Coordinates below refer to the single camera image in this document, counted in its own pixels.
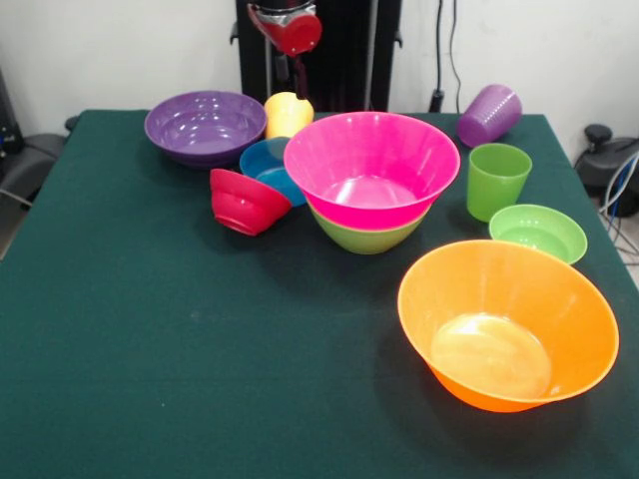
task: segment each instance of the orange bowl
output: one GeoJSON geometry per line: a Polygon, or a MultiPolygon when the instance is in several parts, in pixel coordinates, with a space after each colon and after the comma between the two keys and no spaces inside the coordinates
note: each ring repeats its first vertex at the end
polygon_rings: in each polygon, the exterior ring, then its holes
{"type": "Polygon", "coordinates": [[[439,382],[462,401],[516,412],[581,394],[619,349],[599,290],[561,260],[494,240],[448,244],[406,273],[401,326],[439,382]]]}

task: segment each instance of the purple cup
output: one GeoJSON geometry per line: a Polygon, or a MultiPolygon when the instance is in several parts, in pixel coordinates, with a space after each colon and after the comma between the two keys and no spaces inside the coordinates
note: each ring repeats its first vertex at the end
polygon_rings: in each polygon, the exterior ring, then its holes
{"type": "Polygon", "coordinates": [[[204,91],[170,98],[144,122],[149,140],[178,163],[210,170],[236,163],[267,126],[264,107],[251,97],[204,91]]]}
{"type": "Polygon", "coordinates": [[[488,85],[472,101],[457,123],[457,136],[474,148],[491,143],[521,118],[521,101],[504,85],[488,85]]]}

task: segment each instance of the yellow cup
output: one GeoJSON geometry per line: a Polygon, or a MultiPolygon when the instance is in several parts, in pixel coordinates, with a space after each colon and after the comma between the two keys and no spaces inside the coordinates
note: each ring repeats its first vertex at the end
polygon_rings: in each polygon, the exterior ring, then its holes
{"type": "Polygon", "coordinates": [[[275,137],[292,137],[313,121],[315,111],[309,100],[299,100],[293,92],[272,95],[264,109],[267,112],[267,140],[275,137]]]}

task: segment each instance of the green bowl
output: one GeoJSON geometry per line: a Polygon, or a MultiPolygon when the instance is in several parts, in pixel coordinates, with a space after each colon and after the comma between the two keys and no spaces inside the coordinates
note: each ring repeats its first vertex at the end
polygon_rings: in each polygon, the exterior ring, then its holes
{"type": "Polygon", "coordinates": [[[323,231],[344,249],[357,254],[378,254],[391,249],[408,237],[419,226],[426,211],[414,222],[391,230],[356,230],[343,227],[323,217],[311,205],[311,213],[323,231]]]}
{"type": "Polygon", "coordinates": [[[540,205],[514,205],[498,211],[488,226],[494,240],[517,242],[548,252],[568,264],[588,249],[586,233],[562,212],[540,205]]]}

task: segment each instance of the table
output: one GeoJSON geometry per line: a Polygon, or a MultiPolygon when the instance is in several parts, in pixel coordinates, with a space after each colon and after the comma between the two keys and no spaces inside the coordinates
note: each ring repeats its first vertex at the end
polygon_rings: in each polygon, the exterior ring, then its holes
{"type": "Polygon", "coordinates": [[[521,201],[581,223],[621,348],[594,390],[512,415],[443,390],[395,311],[426,251],[487,238],[466,148],[418,231],[359,256],[306,207],[258,238],[216,224],[144,116],[82,115],[0,266],[1,477],[639,477],[639,296],[543,116],[503,139],[534,161],[521,201]]]}

